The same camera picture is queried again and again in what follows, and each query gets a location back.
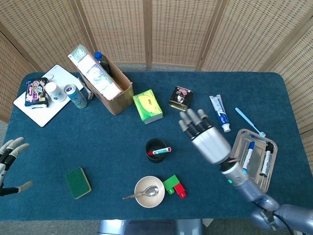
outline green tissue box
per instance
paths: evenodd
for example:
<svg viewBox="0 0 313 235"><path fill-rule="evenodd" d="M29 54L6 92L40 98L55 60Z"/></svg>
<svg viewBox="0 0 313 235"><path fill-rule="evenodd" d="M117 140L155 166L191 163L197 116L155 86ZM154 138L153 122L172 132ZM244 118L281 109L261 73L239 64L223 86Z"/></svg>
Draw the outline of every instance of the green tissue box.
<svg viewBox="0 0 313 235"><path fill-rule="evenodd" d="M134 95L133 100L143 123L148 124L163 118L163 112L151 89Z"/></svg>

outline white cup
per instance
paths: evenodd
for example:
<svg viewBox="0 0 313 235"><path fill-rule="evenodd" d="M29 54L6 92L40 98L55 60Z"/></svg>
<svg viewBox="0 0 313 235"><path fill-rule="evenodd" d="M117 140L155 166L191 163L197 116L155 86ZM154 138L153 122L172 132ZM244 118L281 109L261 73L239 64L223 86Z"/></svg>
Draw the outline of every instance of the white cup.
<svg viewBox="0 0 313 235"><path fill-rule="evenodd" d="M45 86L45 91L48 93L53 102L62 102L67 98L61 88L59 88L58 85L54 82L47 83Z"/></svg>

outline bowl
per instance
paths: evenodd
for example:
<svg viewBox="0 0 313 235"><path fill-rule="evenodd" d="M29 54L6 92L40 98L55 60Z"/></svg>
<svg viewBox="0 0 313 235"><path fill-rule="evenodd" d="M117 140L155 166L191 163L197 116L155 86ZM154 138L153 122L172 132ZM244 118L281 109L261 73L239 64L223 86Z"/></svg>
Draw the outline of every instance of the bowl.
<svg viewBox="0 0 313 235"><path fill-rule="evenodd" d="M155 176L146 176L138 181L135 186L135 193L144 191L148 186L155 185L158 188L158 194L153 197L141 196L136 197L136 201L145 208L156 207L160 204L165 195L165 188L160 179Z"/></svg>

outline blue toothbrush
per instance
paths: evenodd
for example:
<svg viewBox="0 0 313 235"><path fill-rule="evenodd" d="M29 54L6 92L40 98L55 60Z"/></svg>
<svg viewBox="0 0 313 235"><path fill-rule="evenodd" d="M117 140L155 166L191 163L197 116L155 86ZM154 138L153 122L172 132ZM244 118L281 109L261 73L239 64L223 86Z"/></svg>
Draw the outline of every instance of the blue toothbrush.
<svg viewBox="0 0 313 235"><path fill-rule="evenodd" d="M262 138L264 138L264 137L266 136L266 134L265 134L264 132L260 132L258 129L256 129L256 127L254 126L254 124L252 123L252 121L250 121L250 120L247 118L247 116L244 115L243 112L241 112L240 109L235 108L235 110L237 111L237 113L239 113L240 116L242 116L242 117L244 118L244 120L247 121L247 123L249 123L249 124L259 133L259 135L260 135Z"/></svg>

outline red marker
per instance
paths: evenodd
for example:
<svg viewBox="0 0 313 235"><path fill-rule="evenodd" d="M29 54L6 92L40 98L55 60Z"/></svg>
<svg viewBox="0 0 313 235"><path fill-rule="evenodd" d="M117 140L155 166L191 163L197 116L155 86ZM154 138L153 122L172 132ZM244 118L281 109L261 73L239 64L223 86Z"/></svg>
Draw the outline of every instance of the red marker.
<svg viewBox="0 0 313 235"><path fill-rule="evenodd" d="M167 148L162 148L162 149L158 149L158 150L155 150L155 151L150 151L147 154L149 156L153 156L153 155L161 154L161 153L169 153L171 151L172 151L171 147L167 147Z"/></svg>

